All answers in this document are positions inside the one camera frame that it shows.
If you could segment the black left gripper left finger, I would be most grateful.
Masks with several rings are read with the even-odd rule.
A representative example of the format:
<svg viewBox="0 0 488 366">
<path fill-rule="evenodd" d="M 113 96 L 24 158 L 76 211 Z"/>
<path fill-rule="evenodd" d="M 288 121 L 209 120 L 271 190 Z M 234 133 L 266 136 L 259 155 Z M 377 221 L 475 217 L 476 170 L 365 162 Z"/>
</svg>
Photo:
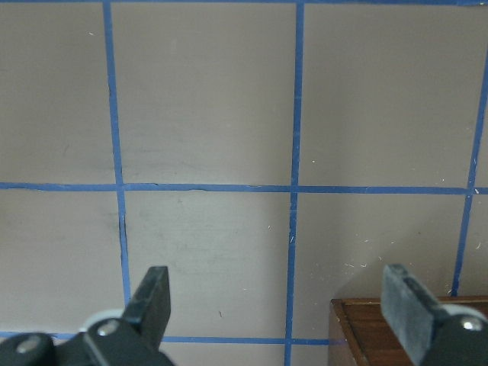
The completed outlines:
<svg viewBox="0 0 488 366">
<path fill-rule="evenodd" d="M 101 319 L 55 345 L 43 332 L 1 342 L 2 365 L 170 365 L 159 350 L 171 314 L 169 270 L 148 269 L 119 317 Z"/>
</svg>

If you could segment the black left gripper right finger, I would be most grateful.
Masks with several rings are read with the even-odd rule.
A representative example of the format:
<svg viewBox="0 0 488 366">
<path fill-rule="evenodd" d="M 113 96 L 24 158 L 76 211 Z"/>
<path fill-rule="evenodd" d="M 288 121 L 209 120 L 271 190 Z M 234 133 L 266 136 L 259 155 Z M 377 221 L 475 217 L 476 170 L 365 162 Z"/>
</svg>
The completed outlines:
<svg viewBox="0 0 488 366">
<path fill-rule="evenodd" d="M 384 267 L 380 308 L 414 365 L 487 364 L 487 317 L 440 302 L 404 266 Z"/>
</svg>

